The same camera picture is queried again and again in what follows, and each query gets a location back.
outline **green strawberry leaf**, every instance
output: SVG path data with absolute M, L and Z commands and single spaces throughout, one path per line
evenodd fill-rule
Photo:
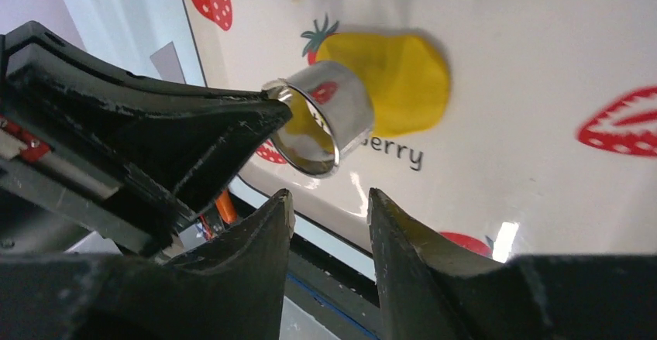
M 324 25 L 322 26 L 322 33 L 326 34 L 326 30 L 329 27 L 329 14 L 324 14 Z
M 336 21 L 335 24 L 326 31 L 326 35 L 335 33 L 335 31 L 338 30 L 338 26 L 340 26 L 340 21 Z
M 301 57 L 304 57 L 308 54 L 310 51 L 315 51 L 315 41 L 311 40 L 306 44 L 306 47 L 304 47 L 304 51 L 301 53 Z
M 310 30 L 306 30 L 301 34 L 301 38 L 308 38 L 308 39 L 314 39 L 315 38 L 315 32 L 311 32 Z

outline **strawberry patterned mat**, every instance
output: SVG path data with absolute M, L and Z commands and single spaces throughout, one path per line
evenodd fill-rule
M 267 142 L 240 177 L 264 194 L 291 189 L 297 211 L 364 249 L 367 192 L 378 187 L 499 261 L 657 249 L 656 2 L 184 0 L 216 88 L 258 91 L 313 64 L 334 33 L 432 43 L 453 82 L 436 127 L 364 140 L 323 180 Z

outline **orange wire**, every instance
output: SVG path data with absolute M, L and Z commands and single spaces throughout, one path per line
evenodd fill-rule
M 219 215 L 221 215 L 222 220 L 226 224 L 232 224 L 237 221 L 237 211 L 235 211 L 235 207 L 232 206 L 228 191 L 224 191 L 222 195 L 216 199 L 215 205 L 217 206 Z

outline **white surface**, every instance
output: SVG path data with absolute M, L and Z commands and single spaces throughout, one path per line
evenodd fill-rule
M 655 84 L 657 0 L 232 2 L 224 32 L 186 0 L 203 68 L 226 71 L 213 87 L 257 89 L 303 68 L 299 35 L 325 12 L 339 32 L 423 33 L 452 73 L 434 129 L 367 143 L 327 180 L 256 156 L 241 174 L 264 193 L 290 188 L 297 211 L 364 249 L 367 191 L 379 187 L 438 232 L 502 235 L 498 259 L 657 250 L 655 157 L 577 141 L 595 112 Z
M 181 0 L 64 1 L 90 54 L 160 79 L 150 56 L 173 40 L 187 83 L 205 85 Z
M 36 20 L 66 38 L 68 42 L 84 49 L 64 0 L 0 0 L 0 6 L 0 34 L 6 34 L 30 20 Z

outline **white wall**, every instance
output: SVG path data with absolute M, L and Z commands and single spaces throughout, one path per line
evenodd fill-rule
M 205 85 L 182 0 L 64 0 L 87 52 L 160 78 L 150 56 L 173 41 L 188 84 Z
M 0 0 L 0 9 L 0 34 L 6 34 L 29 20 L 36 20 L 84 49 L 64 0 Z

